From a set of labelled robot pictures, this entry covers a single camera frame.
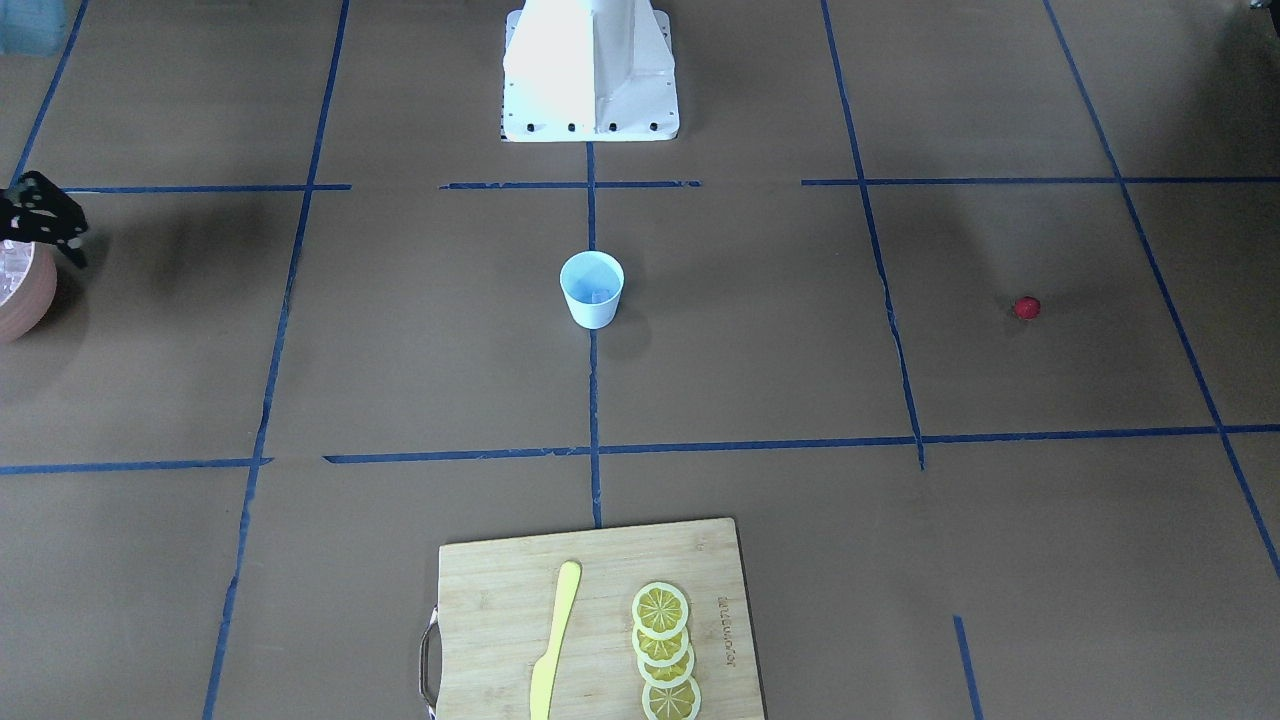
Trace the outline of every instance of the yellow lemon slice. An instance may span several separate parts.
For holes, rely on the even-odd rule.
[[[635,628],[631,630],[631,647],[636,651],[636,657],[648,665],[669,667],[689,652],[689,630],[681,630],[673,638],[658,641],[650,638],[640,628]]]
[[[640,669],[644,682],[655,688],[667,689],[682,685],[694,674],[694,646],[689,646],[689,651],[681,655],[680,660],[666,667],[649,665],[644,657],[636,657],[636,667]]]
[[[649,720],[694,720],[703,706],[703,691],[692,678],[673,688],[645,685],[641,702]]]
[[[689,621],[689,601],[671,583],[649,583],[631,601],[636,628],[657,641],[673,638]]]

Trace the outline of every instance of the knife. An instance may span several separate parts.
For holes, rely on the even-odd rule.
[[[538,662],[534,662],[534,676],[529,685],[529,720],[547,720],[547,716],[550,715],[556,666],[559,665],[559,651],[564,643],[568,611],[573,607],[573,598],[577,597],[577,583],[581,579],[581,565],[572,560],[561,565],[559,579],[556,580],[550,638],[547,641],[547,652],[538,659]]]

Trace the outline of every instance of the cutting board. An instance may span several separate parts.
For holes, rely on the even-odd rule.
[[[440,720],[527,720],[534,662],[547,651],[561,564],[573,602],[550,720],[644,720],[631,598],[666,580],[689,600],[699,720],[763,720],[733,520],[536,536],[440,547]]]

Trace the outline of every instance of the blue container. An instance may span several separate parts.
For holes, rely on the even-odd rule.
[[[56,55],[65,31],[63,0],[0,0],[0,54]]]

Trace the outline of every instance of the blue tape line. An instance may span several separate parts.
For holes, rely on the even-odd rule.
[[[442,460],[502,460],[508,457],[564,457],[589,455],[590,447],[518,447],[509,450],[452,450],[443,452],[381,452],[372,455],[325,455],[334,465],[369,462],[433,462]]]
[[[956,626],[956,643],[960,646],[960,662],[964,664],[964,682],[969,687],[969,705],[973,707],[973,720],[983,720],[982,698],[978,697],[978,678],[973,674],[973,659],[969,656],[969,638],[964,632],[964,620],[952,615]]]
[[[1074,177],[1074,178],[867,178],[867,184],[1114,184],[1115,177]],[[1280,183],[1280,177],[1138,177],[1124,178],[1123,182],[1138,184],[1225,184],[1225,183]],[[854,186],[858,178],[805,178],[801,186]]]
[[[1102,439],[1132,437],[1174,437],[1174,436],[1212,436],[1217,428],[1199,425],[1189,428],[1116,428],[1110,430],[1048,430],[1032,433],[974,433],[952,436],[924,436],[931,445],[955,445],[966,442],[1020,442],[1043,439]]]
[[[1231,469],[1235,471],[1236,483],[1240,486],[1240,492],[1244,496],[1245,505],[1248,505],[1249,514],[1253,516],[1253,524],[1258,530],[1258,537],[1262,539],[1262,546],[1267,551],[1267,557],[1271,560],[1271,568],[1275,571],[1276,578],[1280,578],[1280,556],[1276,553],[1275,543],[1271,539],[1271,532],[1267,529],[1262,512],[1258,511],[1258,503],[1253,497],[1253,491],[1249,488],[1249,482],[1244,477],[1244,470],[1240,468],[1240,464],[1235,457],[1235,448],[1231,447],[1231,437],[1226,433],[1226,428],[1222,424],[1222,416],[1217,410],[1217,404],[1213,402],[1213,395],[1210,392],[1208,383],[1204,379],[1204,373],[1201,370],[1199,361],[1196,359],[1196,351],[1192,348],[1190,338],[1187,336],[1187,328],[1183,325],[1181,316],[1178,314],[1178,307],[1174,305],[1174,297],[1169,292],[1169,286],[1165,283],[1165,274],[1160,270],[1160,263],[1156,260],[1156,251],[1151,247],[1147,231],[1143,228],[1142,219],[1138,217],[1138,208],[1134,205],[1126,181],[1120,173],[1120,164],[1116,161],[1115,152],[1111,151],[1111,143],[1107,141],[1107,135],[1102,129],[1102,120],[1098,118],[1098,113],[1093,106],[1093,100],[1089,99],[1089,91],[1084,87],[1084,78],[1080,76],[1080,69],[1076,67],[1075,58],[1071,55],[1071,49],[1066,42],[1066,35],[1064,35],[1062,26],[1057,22],[1057,14],[1053,12],[1052,3],[1050,3],[1050,0],[1042,0],[1042,3],[1044,4],[1044,12],[1048,13],[1050,22],[1053,24],[1053,32],[1057,35],[1057,41],[1062,46],[1062,54],[1066,55],[1066,64],[1071,68],[1071,77],[1075,78],[1075,85],[1080,91],[1080,97],[1084,100],[1084,106],[1089,111],[1089,119],[1093,120],[1093,129],[1098,133],[1098,141],[1102,143],[1102,150],[1106,152],[1107,161],[1111,163],[1111,170],[1119,181],[1120,192],[1124,195],[1125,208],[1129,210],[1129,218],[1133,220],[1133,227],[1138,232],[1138,240],[1142,242],[1142,250],[1147,254],[1147,263],[1151,265],[1151,273],[1156,278],[1156,284],[1160,287],[1160,295],[1165,300],[1165,307],[1169,310],[1169,316],[1174,322],[1174,328],[1178,331],[1178,340],[1183,343],[1183,351],[1187,354],[1187,361],[1190,363],[1192,372],[1196,374],[1196,383],[1199,384],[1201,395],[1204,396],[1204,405],[1208,407],[1210,416],[1213,419],[1213,428],[1217,430],[1219,438],[1222,442],[1222,450],[1226,451],[1226,456],[1231,462]]]
[[[897,184],[1110,184],[1115,178],[867,178],[873,187]],[[801,179],[803,186],[854,186],[858,178]]]
[[[252,457],[218,460],[145,460],[140,462],[67,462],[60,465],[6,465],[0,475],[56,475],[64,473],[120,473],[129,470],[188,470],[195,468],[250,468]]]
[[[595,143],[586,143],[586,249],[595,250]]]
[[[250,506],[253,496],[257,495],[259,465],[252,465],[248,470],[248,479],[244,482],[244,503],[241,506],[239,536],[236,542],[236,570],[232,582],[227,585],[227,596],[223,598],[223,616],[218,624],[218,644],[214,646],[214,665],[209,671],[209,688],[205,691],[205,710],[201,714],[204,720],[214,719],[214,706],[218,703],[218,688],[223,679],[223,662],[227,660],[227,641],[232,632],[232,615],[236,611],[236,593],[239,589],[241,569],[244,566],[244,544],[248,539]]]
[[[280,356],[284,354],[284,337],[289,327],[289,310],[293,302],[293,286],[298,275],[298,260],[302,255],[302,243],[306,238],[307,220],[311,214],[312,186],[315,186],[316,172],[320,167],[320,152],[324,149],[324,131],[329,119],[329,105],[333,100],[333,87],[338,77],[338,61],[342,58],[342,41],[347,29],[347,15],[351,9],[351,0],[342,1],[342,13],[338,15],[338,31],[334,37],[333,55],[329,59],[329,79],[325,83],[324,102],[320,105],[320,119],[316,123],[315,143],[311,149],[311,168],[307,172],[307,188],[302,193],[302,210],[298,213],[298,229],[293,237],[293,252],[289,256],[289,273],[284,282],[284,296],[280,301],[280,315],[275,328],[275,345],[271,348],[271,365],[266,375],[266,389],[262,393],[262,419],[257,428],[257,437],[253,441],[253,457],[261,459],[266,447],[266,432],[271,423],[271,405],[275,400],[275,383],[280,373]],[[239,542],[236,548],[236,571],[227,587],[227,598],[223,601],[223,620],[218,629],[218,647],[214,651],[214,664],[209,673],[209,688],[205,693],[204,720],[214,719],[214,707],[218,703],[218,687],[221,682],[223,660],[227,655],[227,641],[230,637],[232,618],[236,611],[236,591],[239,587],[241,569],[244,564],[244,546],[248,539],[250,507],[253,503],[253,495],[257,492],[259,464],[253,464],[248,471],[248,480],[244,487],[244,505],[241,510]]]
[[[342,59],[342,42],[347,36],[347,13],[351,0],[342,0],[342,13],[338,15],[338,35],[333,40],[333,55],[329,56],[329,78],[325,81],[324,102],[320,104],[320,122],[316,123],[316,140],[311,149],[311,169],[307,170],[307,184],[315,184],[320,170],[320,152],[324,150],[324,131],[329,124],[329,104],[333,102],[333,87],[338,82],[338,61]]]
[[[872,186],[895,184],[1111,184],[1115,178],[879,178]]]
[[[1231,434],[1243,433],[1280,433],[1280,424],[1262,424],[1262,425],[1226,425],[1222,428]]]
[[[860,437],[823,439],[758,439],[739,442],[663,442],[652,445],[603,445],[600,455],[643,455],[650,452],[727,452],[740,450],[801,450],[814,447],[881,447],[915,445],[915,438]]]
[[[72,32],[67,36],[67,45],[63,46],[63,56],[58,60],[58,69],[54,70],[54,78],[49,82],[49,91],[45,92],[45,101],[40,104],[40,111],[36,113],[36,122],[31,126],[31,135],[27,136],[27,145],[22,149],[22,156],[18,159],[18,167],[13,170],[13,178],[9,181],[9,187],[18,182],[22,173],[27,170],[27,161],[31,160],[31,151],[36,147],[36,136],[40,135],[41,126],[45,124],[45,115],[49,114],[49,105],[54,101],[54,92],[58,91],[58,83],[63,81],[63,72],[67,70],[67,60],[72,56],[72,49],[76,47],[76,41],[79,38],[79,28],[84,23],[84,12],[88,10],[88,0],[81,0],[79,10],[76,13],[76,22],[72,23]]]
[[[867,173],[863,170],[863,155],[858,149],[858,131],[854,128],[854,114],[849,104],[849,91],[845,86],[845,72],[840,65],[840,51],[836,49],[836,32],[831,27],[831,8],[822,0],[822,19],[827,26],[827,45],[831,49],[831,64],[836,72],[836,86],[840,88],[840,105],[845,111],[845,128],[849,131],[849,147],[854,154],[854,169],[858,173],[858,190],[863,196],[863,214],[867,215],[867,232],[872,240],[872,252],[876,255],[876,272],[884,288],[884,315],[888,329],[893,334],[897,350],[897,366],[902,373],[902,395],[906,398],[906,413],[911,419],[911,436],[915,438],[915,454],[924,469],[924,441],[920,438],[920,419],[915,411],[915,397],[911,393],[911,377],[906,370],[906,354],[902,351],[902,336],[897,331],[897,314],[893,311],[893,293],[888,287],[888,274],[884,270],[884,256],[881,252],[879,233],[876,231],[876,214],[872,211],[872,196],[867,186]]]
[[[588,150],[593,158],[595,150]],[[440,190],[585,190],[590,187],[591,181],[588,182],[451,182],[448,184],[442,184]],[[598,181],[595,187],[598,190],[643,190],[643,188],[664,188],[664,187],[701,187],[701,181]]]
[[[1139,177],[1124,178],[1126,183],[1137,184],[1222,184],[1222,183],[1276,183],[1280,177],[1272,176],[1243,176],[1243,177]]]
[[[644,190],[650,187],[701,187],[699,181],[598,181],[599,190]]]
[[[591,418],[596,418],[598,400],[591,402]],[[1229,432],[1240,433],[1280,433],[1280,425],[1231,425]],[[1142,437],[1180,437],[1180,436],[1212,436],[1217,434],[1217,428],[1212,425],[1192,425],[1184,428],[1112,428],[1101,430],[1038,430],[1021,433],[973,433],[973,434],[940,434],[923,436],[927,445],[961,445],[961,443],[988,443],[988,442],[1041,442],[1041,441],[1074,441],[1074,439],[1107,439],[1107,438],[1142,438]],[[598,438],[598,424],[593,421],[593,438]],[[637,445],[599,445],[599,455],[644,455],[658,452],[731,452],[750,450],[806,450],[820,447],[883,447],[915,445],[911,436],[879,436],[879,437],[850,437],[850,438],[814,438],[814,439],[762,439],[762,441],[726,441],[726,442],[669,442],[669,443],[637,443]],[[545,456],[575,456],[591,455],[593,446],[576,447],[526,447],[509,450],[460,450],[443,452],[388,452],[372,455],[326,455],[325,460],[335,465],[364,464],[364,462],[429,462],[439,460],[500,460],[504,457],[545,457]]]
[[[1244,477],[1244,469],[1240,468],[1239,459],[1235,457],[1235,448],[1231,447],[1231,439],[1226,433],[1221,433],[1220,438],[1222,441],[1222,450],[1226,451],[1226,459],[1231,462],[1231,471],[1235,473],[1235,482],[1240,486],[1240,495],[1244,496],[1244,503],[1249,507],[1249,515],[1253,518],[1253,525],[1258,529],[1258,537],[1262,538],[1262,547],[1267,551],[1267,559],[1271,560],[1271,569],[1276,574],[1276,579],[1280,579],[1280,555],[1276,553],[1276,544],[1271,539],[1271,533],[1267,530],[1267,523],[1262,518],[1262,510],[1258,509],[1258,501],[1253,497],[1253,491],[1249,488],[1249,480]]]
[[[451,182],[440,190],[582,190],[585,182]]]
[[[114,186],[114,187],[64,187],[67,192],[93,192],[101,195],[166,195],[182,192],[305,192],[314,191],[346,191],[351,184],[151,184],[151,186]]]
[[[604,514],[600,506],[600,416],[599,382],[596,379],[598,343],[595,331],[591,331],[591,375],[588,383],[588,404],[591,418],[591,519],[595,528],[604,527]]]

